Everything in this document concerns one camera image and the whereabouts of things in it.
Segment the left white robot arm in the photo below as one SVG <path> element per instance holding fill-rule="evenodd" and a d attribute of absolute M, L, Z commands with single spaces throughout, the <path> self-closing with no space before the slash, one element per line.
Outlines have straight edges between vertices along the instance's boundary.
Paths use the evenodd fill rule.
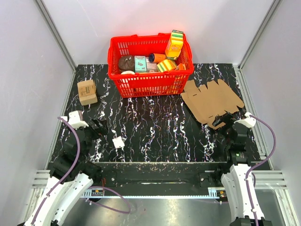
<path fill-rule="evenodd" d="M 88 161 L 92 142 L 107 135 L 106 120 L 93 119 L 96 128 L 81 119 L 61 116 L 58 119 L 71 131 L 63 152 L 53 162 L 41 200 L 24 226 L 61 226 L 90 186 L 102 180 L 102 168 Z"/>

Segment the brown cardboard box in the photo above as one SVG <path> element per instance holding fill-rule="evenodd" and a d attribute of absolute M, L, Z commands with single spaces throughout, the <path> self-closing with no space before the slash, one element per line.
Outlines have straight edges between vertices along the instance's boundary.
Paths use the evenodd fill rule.
<path fill-rule="evenodd" d="M 200 87 L 196 87 L 194 80 L 187 81 L 181 97 L 196 120 L 212 129 L 225 125 L 224 122 L 213 125 L 217 116 L 236 113 L 245 106 L 240 97 L 221 79 Z"/>

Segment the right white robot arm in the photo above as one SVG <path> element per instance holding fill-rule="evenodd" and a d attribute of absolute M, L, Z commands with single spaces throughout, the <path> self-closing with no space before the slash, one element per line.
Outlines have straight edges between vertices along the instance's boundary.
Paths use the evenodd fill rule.
<path fill-rule="evenodd" d="M 231 212 L 231 226 L 271 226 L 272 222 L 265 219 L 257 200 L 255 185 L 256 177 L 252 170 L 261 166 L 267 159 L 256 166 L 246 153 L 248 134 L 256 125 L 257 118 L 247 112 L 243 119 L 237 120 L 230 113 L 217 116 L 213 125 L 225 137 L 224 148 L 228 169 L 214 174 L 214 182 L 223 186 L 227 194 Z"/>

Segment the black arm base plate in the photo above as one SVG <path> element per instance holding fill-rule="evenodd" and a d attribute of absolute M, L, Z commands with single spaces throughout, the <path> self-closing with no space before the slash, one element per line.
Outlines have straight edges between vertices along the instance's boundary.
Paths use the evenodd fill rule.
<path fill-rule="evenodd" d="M 221 187 L 224 162 L 99 162 L 107 184 L 172 184 Z"/>

